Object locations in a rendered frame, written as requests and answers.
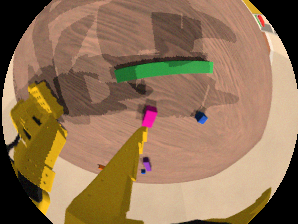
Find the green rod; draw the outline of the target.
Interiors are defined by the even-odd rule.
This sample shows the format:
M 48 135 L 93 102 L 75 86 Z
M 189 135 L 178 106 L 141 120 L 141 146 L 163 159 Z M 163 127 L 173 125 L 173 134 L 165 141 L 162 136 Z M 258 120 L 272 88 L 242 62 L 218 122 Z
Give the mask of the green rod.
M 117 83 L 140 78 L 188 74 L 213 73 L 213 62 L 201 60 L 173 60 L 138 64 L 114 70 Z

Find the magenta rod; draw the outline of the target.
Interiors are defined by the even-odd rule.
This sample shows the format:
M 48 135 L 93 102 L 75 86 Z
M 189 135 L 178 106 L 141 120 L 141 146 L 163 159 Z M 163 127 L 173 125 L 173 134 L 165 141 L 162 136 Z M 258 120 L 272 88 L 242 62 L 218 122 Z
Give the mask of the magenta rod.
M 147 126 L 151 128 L 156 116 L 157 116 L 157 108 L 147 105 L 142 119 L 142 126 Z

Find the purple rod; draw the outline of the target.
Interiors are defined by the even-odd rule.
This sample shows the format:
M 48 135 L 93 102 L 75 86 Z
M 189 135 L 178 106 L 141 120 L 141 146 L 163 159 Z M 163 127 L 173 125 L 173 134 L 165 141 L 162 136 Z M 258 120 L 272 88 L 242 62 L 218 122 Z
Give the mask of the purple rod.
M 151 165 L 149 162 L 149 158 L 143 158 L 143 163 L 147 171 L 151 171 Z

